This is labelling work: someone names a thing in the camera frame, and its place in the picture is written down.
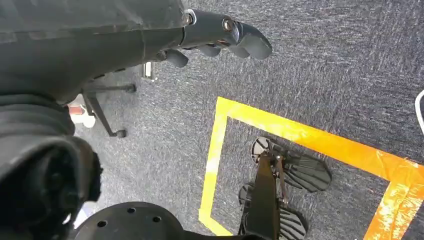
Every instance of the yellow tape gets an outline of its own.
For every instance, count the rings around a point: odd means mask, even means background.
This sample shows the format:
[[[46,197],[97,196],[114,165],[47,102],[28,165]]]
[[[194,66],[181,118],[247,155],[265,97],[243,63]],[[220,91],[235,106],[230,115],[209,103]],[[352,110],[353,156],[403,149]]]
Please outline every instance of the yellow tape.
[[[364,239],[401,239],[424,201],[423,166],[344,137],[218,97],[199,210],[199,220],[216,235],[231,234],[211,218],[227,117],[390,181]]]

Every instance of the metal screw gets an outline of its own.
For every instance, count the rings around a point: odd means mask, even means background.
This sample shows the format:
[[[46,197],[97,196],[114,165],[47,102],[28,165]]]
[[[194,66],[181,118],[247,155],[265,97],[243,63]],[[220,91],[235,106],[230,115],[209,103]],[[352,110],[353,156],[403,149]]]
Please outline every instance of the metal screw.
[[[224,19],[222,23],[222,27],[226,32],[232,32],[233,31],[233,21],[231,19]]]
[[[190,24],[192,24],[192,23],[193,23],[193,17],[192,17],[192,15],[191,15],[190,13],[188,13],[188,14],[186,15],[186,17],[185,17],[185,23],[186,23],[187,25],[190,25]]]

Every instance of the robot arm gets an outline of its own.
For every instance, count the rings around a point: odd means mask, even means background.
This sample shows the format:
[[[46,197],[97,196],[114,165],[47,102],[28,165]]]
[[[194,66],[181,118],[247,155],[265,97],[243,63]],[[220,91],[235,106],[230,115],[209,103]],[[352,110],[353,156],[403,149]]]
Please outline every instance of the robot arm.
[[[157,11],[144,10],[150,16],[144,23],[155,27],[141,28],[130,7],[157,1],[64,2],[0,4],[8,17],[0,19],[0,239],[64,239],[83,203],[98,199],[99,159],[87,142],[73,136],[75,127],[61,106],[88,80],[152,60],[183,67],[187,58],[178,49],[216,56],[228,48],[257,59],[272,52],[256,28],[222,14],[182,11],[175,19],[183,24],[163,27]],[[111,7],[125,17],[110,21]],[[98,9],[106,14],[91,11]],[[73,17],[48,21],[52,14]]]

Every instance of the chair caster wheel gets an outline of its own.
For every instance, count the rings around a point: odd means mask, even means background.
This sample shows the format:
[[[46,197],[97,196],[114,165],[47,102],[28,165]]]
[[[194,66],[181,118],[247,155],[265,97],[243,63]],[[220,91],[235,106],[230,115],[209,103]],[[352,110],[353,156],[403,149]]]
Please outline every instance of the chair caster wheel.
[[[127,131],[126,130],[118,130],[118,131],[116,131],[116,136],[119,139],[123,139],[127,136]]]
[[[137,87],[135,84],[131,84],[130,86],[128,86],[128,89],[125,91],[127,93],[135,93],[137,92]]]

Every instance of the white object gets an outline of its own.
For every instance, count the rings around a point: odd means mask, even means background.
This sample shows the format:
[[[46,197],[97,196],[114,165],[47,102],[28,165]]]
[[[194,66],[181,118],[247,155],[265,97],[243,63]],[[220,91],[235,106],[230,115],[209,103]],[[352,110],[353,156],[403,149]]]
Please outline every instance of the white object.
[[[422,134],[424,135],[424,119],[421,113],[421,99],[424,96],[424,90],[422,90],[415,98],[415,113],[418,119],[419,127],[421,128]]]

